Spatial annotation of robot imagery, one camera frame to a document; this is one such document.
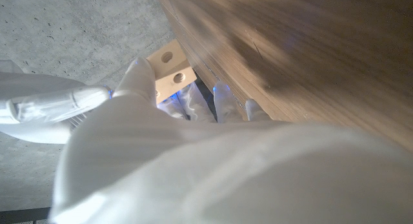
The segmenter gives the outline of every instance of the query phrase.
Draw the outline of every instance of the wooden board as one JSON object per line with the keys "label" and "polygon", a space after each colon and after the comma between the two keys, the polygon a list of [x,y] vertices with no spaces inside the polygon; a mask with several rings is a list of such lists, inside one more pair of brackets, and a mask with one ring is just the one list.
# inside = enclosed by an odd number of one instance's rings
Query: wooden board
{"label": "wooden board", "polygon": [[413,151],[413,0],[159,0],[211,89]]}

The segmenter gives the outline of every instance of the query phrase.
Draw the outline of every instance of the white fingertip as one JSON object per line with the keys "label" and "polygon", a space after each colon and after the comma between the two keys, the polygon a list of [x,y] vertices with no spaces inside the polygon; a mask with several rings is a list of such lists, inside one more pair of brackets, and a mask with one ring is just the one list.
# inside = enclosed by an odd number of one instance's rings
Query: white fingertip
{"label": "white fingertip", "polygon": [[183,110],[182,105],[179,102],[176,94],[160,102],[156,105],[156,107],[162,110],[163,112],[166,112],[171,117],[178,119],[187,119],[185,111]]}
{"label": "white fingertip", "polygon": [[105,87],[89,85],[11,99],[20,123],[56,123],[95,109],[107,99]]}
{"label": "white fingertip", "polygon": [[247,116],[249,121],[268,121],[271,117],[258,105],[254,99],[248,99],[245,102]]}
{"label": "white fingertip", "polygon": [[207,102],[195,82],[182,88],[177,93],[177,96],[185,113],[190,117],[191,121],[216,123],[214,115],[212,115]]}
{"label": "white fingertip", "polygon": [[243,121],[243,117],[237,109],[238,104],[229,86],[220,81],[214,87],[214,103],[218,123],[237,123]]}
{"label": "white fingertip", "polygon": [[137,94],[156,106],[155,72],[142,57],[133,60],[115,89],[114,97]]}

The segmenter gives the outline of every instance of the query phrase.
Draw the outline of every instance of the gray concrete surface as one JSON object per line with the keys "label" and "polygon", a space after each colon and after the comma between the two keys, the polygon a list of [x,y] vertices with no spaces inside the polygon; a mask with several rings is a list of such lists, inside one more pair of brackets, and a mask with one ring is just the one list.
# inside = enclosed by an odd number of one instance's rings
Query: gray concrete surface
{"label": "gray concrete surface", "polygon": [[[116,87],[174,35],[157,0],[0,0],[0,59],[25,73]],[[0,133],[0,211],[49,207],[63,145]]]}

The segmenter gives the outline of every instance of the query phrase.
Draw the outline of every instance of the hole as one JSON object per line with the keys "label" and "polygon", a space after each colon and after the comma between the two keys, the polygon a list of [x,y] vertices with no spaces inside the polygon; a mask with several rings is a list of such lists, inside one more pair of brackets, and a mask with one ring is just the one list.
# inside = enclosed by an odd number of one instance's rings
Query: hole
{"label": "hole", "polygon": [[185,79],[185,75],[182,73],[178,73],[174,76],[174,82],[175,83],[180,83]]}
{"label": "hole", "polygon": [[164,63],[169,62],[172,59],[173,53],[172,52],[166,52],[162,55],[161,60]]}

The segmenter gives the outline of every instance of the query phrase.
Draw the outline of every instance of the white plastic cover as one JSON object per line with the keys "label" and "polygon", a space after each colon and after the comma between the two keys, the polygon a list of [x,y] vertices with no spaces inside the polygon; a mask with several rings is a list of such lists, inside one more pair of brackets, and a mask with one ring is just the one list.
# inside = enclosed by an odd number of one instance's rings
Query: white plastic cover
{"label": "white plastic cover", "polygon": [[191,121],[216,123],[214,115],[212,115],[211,110],[209,110],[207,102],[195,82],[181,89],[177,93],[177,96]]}
{"label": "white plastic cover", "polygon": [[171,117],[179,118],[179,119],[188,119],[176,94],[160,102],[159,104],[156,105],[156,107],[162,110],[163,112],[166,112]]}
{"label": "white plastic cover", "polygon": [[[124,82],[138,80],[140,72],[154,81],[145,66],[134,70]],[[413,156],[394,143],[329,125],[229,123],[239,119],[228,112],[221,116],[225,124],[176,119],[155,107],[151,83],[127,84],[91,113],[65,147],[50,213],[54,222],[413,219]]]}

